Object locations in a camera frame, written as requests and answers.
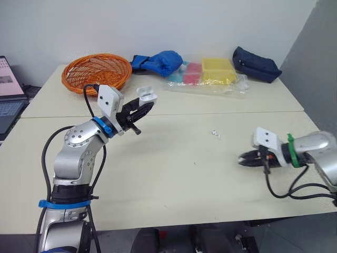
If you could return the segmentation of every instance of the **clear plastic packaging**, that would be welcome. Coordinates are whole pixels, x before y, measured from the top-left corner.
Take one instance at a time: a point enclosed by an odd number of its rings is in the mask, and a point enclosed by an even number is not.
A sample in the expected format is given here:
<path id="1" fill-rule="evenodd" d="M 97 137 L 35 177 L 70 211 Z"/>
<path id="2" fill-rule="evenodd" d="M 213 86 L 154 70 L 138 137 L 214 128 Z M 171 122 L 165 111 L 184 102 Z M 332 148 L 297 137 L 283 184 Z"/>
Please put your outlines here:
<path id="1" fill-rule="evenodd" d="M 241 96 L 249 85 L 247 76 L 237 74 L 228 59 L 203 58 L 184 61 L 167 77 L 167 88 L 176 92 Z"/>

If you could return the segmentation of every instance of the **cable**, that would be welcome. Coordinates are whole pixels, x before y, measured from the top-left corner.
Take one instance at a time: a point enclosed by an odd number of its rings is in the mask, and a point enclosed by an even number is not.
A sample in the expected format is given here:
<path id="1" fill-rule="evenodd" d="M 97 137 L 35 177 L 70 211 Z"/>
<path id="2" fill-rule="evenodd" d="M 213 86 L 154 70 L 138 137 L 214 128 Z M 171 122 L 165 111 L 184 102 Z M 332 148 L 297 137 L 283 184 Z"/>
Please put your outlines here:
<path id="1" fill-rule="evenodd" d="M 46 210 L 47 210 L 46 207 L 42 208 L 40 217 L 38 219 L 36 233 L 35 233 L 35 240 L 34 240 L 34 251 L 33 251 L 35 253 L 38 253 L 38 242 L 39 242 L 39 239 L 40 239 L 40 231 L 41 231 L 42 221 L 43 221 L 43 217 L 46 213 Z"/>
<path id="2" fill-rule="evenodd" d="M 93 231 L 93 237 L 94 237 L 94 241 L 95 241 L 95 245 L 96 245 L 96 251 L 97 251 L 97 253 L 101 253 L 100 242 L 98 240 L 98 236 L 97 236 L 97 232 L 96 232 L 96 228 L 95 228 L 95 224 L 94 224 L 94 219 L 93 219 L 93 214 L 91 212 L 91 206 L 90 205 L 87 206 L 87 210 L 88 210 L 90 227 L 91 227 L 91 230 Z"/>
<path id="3" fill-rule="evenodd" d="M 92 184 L 91 187 L 90 187 L 90 191 L 89 191 L 89 194 L 88 194 L 89 196 L 93 193 L 94 187 L 95 187 L 95 185 L 96 185 L 96 183 L 97 183 L 97 181 L 98 181 L 98 178 L 99 178 L 100 175 L 101 175 L 101 172 L 102 172 L 103 167 L 104 167 L 105 159 L 106 159 L 106 147 L 105 147 L 105 145 L 104 145 L 104 146 L 103 146 L 103 158 L 102 158 L 102 163 L 101 163 L 101 166 L 100 166 L 100 168 L 99 168 L 99 170 L 98 170 L 98 172 L 97 172 L 97 174 L 96 174 L 96 177 L 95 177 L 95 179 L 94 179 L 94 182 L 93 182 L 93 184 Z"/>
<path id="4" fill-rule="evenodd" d="M 88 88 L 88 87 L 95 88 L 95 87 L 94 87 L 94 84 L 87 84 L 87 85 L 85 85 L 85 86 L 83 87 L 84 100 L 85 100 L 86 106 L 87 106 L 88 109 L 89 109 L 89 112 L 90 112 L 91 117 L 95 117 L 95 115 L 94 115 L 94 113 L 93 113 L 93 110 L 91 109 L 91 106 L 90 106 L 90 104 L 89 104 L 88 97 L 87 97 L 87 95 L 86 95 L 86 88 Z"/>
<path id="5" fill-rule="evenodd" d="M 93 110 L 91 109 L 91 106 L 89 104 L 89 101 L 88 101 L 88 97 L 86 95 L 86 88 L 88 87 L 93 87 L 96 92 L 98 92 L 98 85 L 97 84 L 87 84 L 83 87 L 83 94 L 84 94 L 84 100 L 85 100 L 85 103 L 89 109 L 89 112 L 90 112 L 90 115 L 91 117 L 95 117 L 94 113 L 93 113 Z M 104 167 L 104 163 L 105 163 L 105 159 L 106 159 L 106 146 L 104 145 L 103 146 L 103 158 L 102 158 L 102 163 L 101 163 L 101 166 L 96 174 L 96 177 L 94 179 L 94 182 L 92 183 L 91 187 L 90 187 L 90 190 L 89 190 L 89 193 L 88 193 L 88 198 L 91 197 L 91 194 L 93 193 L 94 191 L 94 188 L 97 184 L 97 181 L 101 175 L 101 172 L 103 170 L 103 167 Z M 96 232 L 96 228 L 95 228 L 95 224 L 94 224 L 94 219 L 93 219 L 93 214 L 91 212 L 91 206 L 87 206 L 87 210 L 88 210 L 88 216 L 89 216 L 89 223 L 90 223 L 90 227 L 91 227 L 91 230 L 92 230 L 92 234 L 93 234 L 93 237 L 94 237 L 94 240 L 95 240 L 95 245 L 96 245 L 96 251 L 97 253 L 101 253 L 101 247 L 100 247 L 100 242 L 98 240 L 98 236 L 97 236 L 97 232 Z"/>
<path id="6" fill-rule="evenodd" d="M 298 190 L 300 189 L 303 189 L 305 187 L 320 187 L 320 188 L 323 188 L 323 189 L 326 189 L 328 190 L 328 187 L 323 185 L 323 184 L 320 184 L 320 183 L 307 183 L 307 184 L 303 184 L 301 186 L 298 186 L 296 188 L 293 189 L 294 185 L 299 181 L 299 179 L 307 172 L 309 166 L 306 165 L 304 170 L 295 178 L 295 180 L 291 183 L 290 187 L 289 187 L 289 190 L 286 194 L 284 195 L 278 195 L 276 194 L 271 185 L 270 185 L 270 181 L 269 181 L 269 163 L 268 163 L 268 160 L 267 159 L 264 159 L 263 157 L 265 156 L 261 156 L 262 158 L 262 162 L 263 162 L 263 165 L 264 165 L 264 173 L 265 173 L 265 179 L 266 179 L 266 184 L 267 184 L 267 187 L 268 187 L 268 190 L 269 192 L 276 198 L 278 199 L 283 199 L 283 198 L 286 198 L 286 197 L 291 197 L 292 199 L 312 199 L 312 198 L 319 198 L 319 197 L 327 197 L 327 198 L 332 198 L 334 200 L 337 200 L 337 197 L 334 196 L 334 195 L 331 195 L 331 194 L 325 194 L 325 193 L 321 193 L 321 194 L 313 194 L 313 195 L 307 195 L 307 196 L 293 196 L 292 194 L 297 192 Z"/>
<path id="7" fill-rule="evenodd" d="M 43 171 L 43 175 L 44 175 L 44 179 L 46 181 L 46 186 L 47 186 L 47 198 L 46 200 L 49 202 L 51 200 L 51 195 L 52 195 L 52 187 L 51 187 L 51 182 L 49 181 L 49 176 L 48 176 L 48 171 L 47 171 L 47 167 L 46 167 L 46 153 L 47 153 L 47 149 L 49 147 L 49 144 L 51 143 L 51 141 L 54 139 L 55 136 L 57 136 L 60 132 L 70 129 L 73 126 L 65 126 L 64 128 L 60 128 L 58 129 L 56 132 L 54 132 L 47 140 L 46 144 L 43 147 L 42 150 L 42 155 L 41 155 L 41 165 L 42 165 L 42 171 Z M 40 231 L 41 231 L 41 226 L 42 226 L 42 221 L 43 221 L 43 217 L 46 213 L 47 208 L 43 208 L 40 214 L 40 218 L 38 219 L 38 223 L 37 223 L 37 227 L 36 227 L 36 233 L 35 233 L 35 241 L 34 241 L 34 252 L 38 252 L 38 242 L 39 242 L 39 238 L 40 238 Z"/>
<path id="8" fill-rule="evenodd" d="M 49 144 L 51 143 L 51 141 L 55 138 L 55 136 L 57 136 L 62 131 L 70 129 L 72 127 L 73 127 L 73 125 L 65 126 L 63 128 L 58 129 L 56 132 L 54 132 L 49 137 L 49 139 L 47 140 L 47 142 L 44 145 L 43 150 L 42 150 L 41 164 L 42 164 L 42 171 L 43 171 L 43 175 L 44 175 L 44 180 L 46 181 L 46 185 L 47 185 L 47 201 L 48 202 L 51 200 L 52 187 L 51 187 L 51 182 L 49 181 L 48 171 L 47 171 L 47 167 L 46 167 L 46 153 L 47 153 L 47 149 L 48 149 Z"/>

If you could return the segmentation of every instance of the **woven basket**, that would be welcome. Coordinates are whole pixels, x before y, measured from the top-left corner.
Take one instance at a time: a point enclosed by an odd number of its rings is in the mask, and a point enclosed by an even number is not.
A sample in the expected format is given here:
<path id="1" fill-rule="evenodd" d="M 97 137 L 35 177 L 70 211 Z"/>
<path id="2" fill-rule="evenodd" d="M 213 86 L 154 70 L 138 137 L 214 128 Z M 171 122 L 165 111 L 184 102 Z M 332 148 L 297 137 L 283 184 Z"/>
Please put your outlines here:
<path id="1" fill-rule="evenodd" d="M 93 54 L 79 58 L 69 64 L 62 73 L 62 83 L 68 90 L 83 93 L 86 84 L 107 84 L 121 89 L 132 73 L 130 63 L 113 54 Z M 95 96 L 93 88 L 87 94 Z"/>

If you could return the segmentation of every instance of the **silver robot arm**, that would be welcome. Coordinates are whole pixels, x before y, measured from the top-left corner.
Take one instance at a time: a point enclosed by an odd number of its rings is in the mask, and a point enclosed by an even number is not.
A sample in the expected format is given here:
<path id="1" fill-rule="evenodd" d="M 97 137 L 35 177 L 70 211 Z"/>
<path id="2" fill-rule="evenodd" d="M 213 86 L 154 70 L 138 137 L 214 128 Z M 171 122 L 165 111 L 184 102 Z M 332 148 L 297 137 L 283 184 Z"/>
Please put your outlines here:
<path id="1" fill-rule="evenodd" d="M 252 136 L 252 146 L 256 150 L 242 154 L 239 157 L 239 164 L 248 167 L 263 166 L 262 150 L 266 152 L 270 168 L 286 167 L 288 164 L 299 168 L 306 164 L 314 164 L 325 185 L 334 195 L 333 198 L 336 199 L 336 138 L 328 132 L 321 131 L 296 139 L 288 134 L 288 141 L 288 143 L 283 143 L 275 133 L 257 128 Z"/>
<path id="2" fill-rule="evenodd" d="M 89 252 L 91 226 L 84 218 L 94 198 L 90 182 L 96 155 L 116 134 L 123 135 L 128 129 L 140 134 L 134 122 L 146 115 L 157 100 L 150 86 L 137 92 L 140 97 L 123 106 L 124 97 L 117 89 L 100 85 L 97 102 L 103 117 L 94 117 L 67 131 L 54 163 L 51 200 L 39 203 L 46 213 L 38 252 Z"/>

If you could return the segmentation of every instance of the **laptop keyboard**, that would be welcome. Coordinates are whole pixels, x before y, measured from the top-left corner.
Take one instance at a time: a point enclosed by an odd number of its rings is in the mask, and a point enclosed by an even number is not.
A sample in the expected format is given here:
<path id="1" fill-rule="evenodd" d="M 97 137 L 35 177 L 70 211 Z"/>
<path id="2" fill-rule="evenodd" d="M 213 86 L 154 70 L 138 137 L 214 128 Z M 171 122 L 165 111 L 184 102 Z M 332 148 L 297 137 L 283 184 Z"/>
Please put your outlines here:
<path id="1" fill-rule="evenodd" d="M 0 117 L 13 116 L 22 105 L 22 102 L 0 103 Z"/>

